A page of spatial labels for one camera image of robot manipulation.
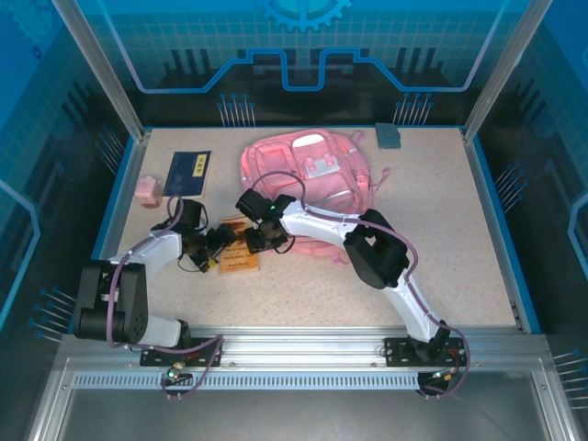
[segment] blue book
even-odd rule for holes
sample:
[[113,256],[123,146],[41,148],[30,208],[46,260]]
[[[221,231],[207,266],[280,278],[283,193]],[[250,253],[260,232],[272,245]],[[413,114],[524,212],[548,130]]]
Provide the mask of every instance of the blue book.
[[175,152],[165,182],[164,196],[191,196],[204,193],[211,152]]

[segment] pink backpack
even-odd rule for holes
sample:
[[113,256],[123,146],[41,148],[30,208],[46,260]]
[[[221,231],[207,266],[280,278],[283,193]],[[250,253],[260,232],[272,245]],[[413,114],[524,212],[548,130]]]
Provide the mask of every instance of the pink backpack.
[[[389,170],[385,169],[381,180],[372,184],[368,161],[356,147],[362,138],[361,131],[349,138],[325,129],[310,129],[257,141],[246,147],[241,157],[243,189],[267,172],[286,171],[304,181],[307,204],[341,213],[363,213],[371,208]],[[300,183],[287,175],[268,176],[255,191],[270,199],[280,194],[300,198],[302,192]],[[297,237],[292,250],[341,261],[342,250],[308,237]]]

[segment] metal grille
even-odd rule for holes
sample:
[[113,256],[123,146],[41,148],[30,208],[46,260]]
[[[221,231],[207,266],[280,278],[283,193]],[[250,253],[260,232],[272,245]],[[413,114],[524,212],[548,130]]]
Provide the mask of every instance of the metal grille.
[[[80,372],[74,389],[158,390],[162,372]],[[194,377],[169,390],[189,389]],[[412,372],[211,372],[203,390],[416,390],[417,374]]]

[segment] pink eraser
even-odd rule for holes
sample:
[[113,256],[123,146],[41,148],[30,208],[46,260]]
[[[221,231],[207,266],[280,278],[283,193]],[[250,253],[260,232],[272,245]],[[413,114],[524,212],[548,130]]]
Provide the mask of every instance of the pink eraser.
[[135,198],[148,209],[156,209],[162,203],[164,191],[154,177],[142,177],[135,188]]

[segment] white table surface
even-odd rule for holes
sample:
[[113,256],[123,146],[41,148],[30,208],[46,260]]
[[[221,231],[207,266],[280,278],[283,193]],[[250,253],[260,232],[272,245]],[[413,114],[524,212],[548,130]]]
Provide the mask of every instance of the white table surface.
[[[205,196],[210,225],[239,214],[239,163],[246,145],[292,128],[155,129],[141,176],[165,182],[174,152],[212,150]],[[380,150],[374,129],[359,143],[374,181],[390,177],[375,198],[379,210],[419,251],[415,279],[431,307],[455,325],[512,325],[515,320],[458,129],[400,129],[402,147]],[[355,129],[335,128],[351,135]],[[133,200],[120,251],[166,218],[164,205]],[[403,324],[384,295],[357,278],[353,267],[301,254],[259,255],[256,272],[186,273],[175,262],[150,281],[150,312],[192,325]],[[186,266],[191,263],[185,259]]]

